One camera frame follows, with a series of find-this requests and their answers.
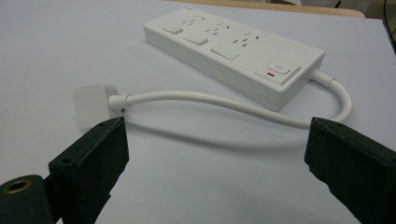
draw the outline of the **screw hole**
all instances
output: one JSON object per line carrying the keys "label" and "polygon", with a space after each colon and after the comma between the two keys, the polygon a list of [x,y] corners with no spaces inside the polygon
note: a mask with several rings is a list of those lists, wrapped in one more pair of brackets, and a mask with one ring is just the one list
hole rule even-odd
{"label": "screw hole", "polygon": [[69,164],[69,163],[72,163],[74,160],[75,160],[75,159],[74,159],[73,157],[68,157],[68,158],[64,158],[64,159],[62,160],[62,163],[64,163],[64,164]]}
{"label": "screw hole", "polygon": [[32,182],[30,180],[28,180],[28,179],[19,180],[19,181],[16,181],[16,182],[10,184],[8,187],[6,187],[4,192],[7,193],[7,194],[18,193],[18,192],[21,192],[21,191],[29,188],[29,186],[31,184],[32,184]]}

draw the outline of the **table surface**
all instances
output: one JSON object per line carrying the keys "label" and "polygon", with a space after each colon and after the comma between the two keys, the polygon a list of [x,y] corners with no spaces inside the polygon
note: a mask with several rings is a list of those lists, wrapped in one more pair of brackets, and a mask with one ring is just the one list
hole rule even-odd
{"label": "table surface", "polygon": [[[201,91],[257,105],[145,41],[145,22],[181,7],[324,49],[320,69],[353,99],[346,125],[396,148],[396,58],[382,21],[154,0],[0,1],[0,182],[47,176],[82,136],[77,87]],[[280,112],[331,118],[339,107],[309,82]],[[308,131],[186,102],[124,115],[131,160],[97,223],[359,223],[304,163]]]}
{"label": "table surface", "polygon": [[345,16],[364,18],[364,14],[352,9],[346,8],[329,8],[329,7],[307,7],[307,6],[292,6],[282,4],[268,4],[262,2],[249,2],[249,1],[234,1],[234,0],[168,0],[174,2],[204,4],[212,6],[223,7],[243,7],[243,8],[257,8],[275,11],[289,11],[289,12],[302,12],[321,15]]}

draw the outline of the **power outlet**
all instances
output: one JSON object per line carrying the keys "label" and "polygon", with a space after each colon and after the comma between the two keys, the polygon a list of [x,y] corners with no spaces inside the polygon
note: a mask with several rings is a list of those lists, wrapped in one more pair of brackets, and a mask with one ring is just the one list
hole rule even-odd
{"label": "power outlet", "polygon": [[321,49],[190,7],[144,29],[150,44],[275,111],[306,84],[324,56]]}

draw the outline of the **white power strip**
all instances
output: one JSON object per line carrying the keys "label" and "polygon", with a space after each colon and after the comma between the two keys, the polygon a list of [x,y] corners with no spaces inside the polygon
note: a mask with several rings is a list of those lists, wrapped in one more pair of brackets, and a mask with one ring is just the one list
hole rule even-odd
{"label": "white power strip", "polygon": [[144,29],[150,44],[275,111],[324,56],[321,49],[189,7]]}

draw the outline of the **white cable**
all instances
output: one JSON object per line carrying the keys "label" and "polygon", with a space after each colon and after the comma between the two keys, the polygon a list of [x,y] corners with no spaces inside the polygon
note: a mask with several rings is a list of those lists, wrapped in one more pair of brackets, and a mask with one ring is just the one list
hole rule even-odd
{"label": "white cable", "polygon": [[[319,70],[315,70],[311,78],[316,82],[334,91],[334,93],[337,94],[338,97],[341,99],[343,109],[340,112],[340,114],[337,115],[332,120],[337,122],[346,121],[352,111],[352,101],[347,91],[338,82],[336,82],[333,77],[330,77],[320,72]],[[110,97],[109,104],[112,108],[120,108],[120,106],[125,107],[126,105],[132,106],[137,104],[143,104],[154,101],[164,101],[164,100],[181,100],[181,101],[204,103],[209,105],[217,105],[259,119],[265,119],[270,122],[289,126],[292,128],[309,130],[311,125],[310,120],[297,119],[267,109],[263,109],[257,106],[246,105],[244,103],[230,100],[227,98],[222,98],[215,95],[210,95],[202,92],[194,92],[194,91],[156,91],[156,92],[144,93],[138,95],[116,95]]]}

